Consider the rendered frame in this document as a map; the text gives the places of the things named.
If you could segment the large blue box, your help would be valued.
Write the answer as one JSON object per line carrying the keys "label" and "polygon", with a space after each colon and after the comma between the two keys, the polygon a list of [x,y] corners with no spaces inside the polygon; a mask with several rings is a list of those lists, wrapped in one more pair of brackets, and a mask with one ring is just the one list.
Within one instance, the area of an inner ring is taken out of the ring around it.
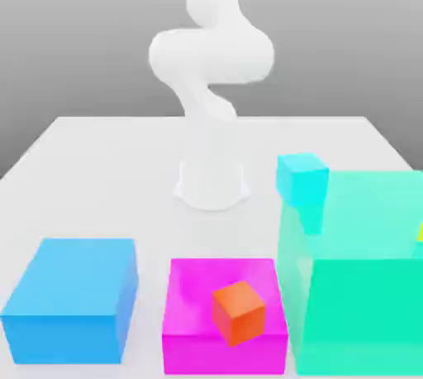
{"label": "large blue box", "polygon": [[13,362],[121,363],[138,284],[132,239],[43,239],[0,313]]}

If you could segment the small orange cube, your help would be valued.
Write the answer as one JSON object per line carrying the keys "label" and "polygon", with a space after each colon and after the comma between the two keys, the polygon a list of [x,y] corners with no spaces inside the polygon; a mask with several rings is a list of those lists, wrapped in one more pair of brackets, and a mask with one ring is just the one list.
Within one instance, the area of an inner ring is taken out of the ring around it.
{"label": "small orange cube", "polygon": [[247,281],[215,290],[211,307],[213,323],[230,347],[264,333],[266,303]]}

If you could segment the large turquoise box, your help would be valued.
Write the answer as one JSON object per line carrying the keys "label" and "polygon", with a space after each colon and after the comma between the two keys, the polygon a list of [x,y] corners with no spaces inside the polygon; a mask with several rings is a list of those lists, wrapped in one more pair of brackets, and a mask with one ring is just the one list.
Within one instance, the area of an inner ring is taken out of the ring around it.
{"label": "large turquoise box", "polygon": [[423,377],[423,172],[336,171],[283,205],[277,270],[301,376]]}

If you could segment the large magenta box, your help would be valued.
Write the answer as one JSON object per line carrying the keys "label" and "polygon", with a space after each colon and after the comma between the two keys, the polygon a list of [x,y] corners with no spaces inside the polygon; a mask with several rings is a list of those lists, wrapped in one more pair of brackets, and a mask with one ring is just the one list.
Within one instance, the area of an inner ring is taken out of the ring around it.
{"label": "large magenta box", "polygon": [[[264,333],[230,347],[212,320],[212,293],[247,281],[266,303]],[[172,375],[282,375],[288,327],[271,258],[174,258],[164,309],[164,371]]]}

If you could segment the small cyan cube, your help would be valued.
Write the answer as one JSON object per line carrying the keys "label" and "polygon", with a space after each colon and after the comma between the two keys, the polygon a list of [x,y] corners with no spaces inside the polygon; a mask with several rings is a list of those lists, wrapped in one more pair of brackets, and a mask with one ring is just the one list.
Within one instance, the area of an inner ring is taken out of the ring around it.
{"label": "small cyan cube", "polygon": [[329,167],[314,153],[278,156],[277,191],[296,211],[308,235],[321,233],[329,177]]}

